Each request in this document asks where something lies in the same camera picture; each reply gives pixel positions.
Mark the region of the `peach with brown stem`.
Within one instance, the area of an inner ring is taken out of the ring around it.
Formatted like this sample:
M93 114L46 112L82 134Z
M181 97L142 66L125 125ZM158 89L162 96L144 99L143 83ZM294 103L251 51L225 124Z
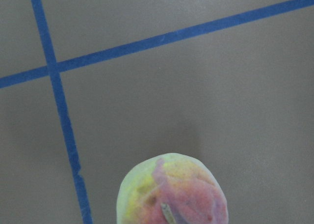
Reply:
M199 160L167 153L145 160L124 177L118 224L227 224L225 195Z

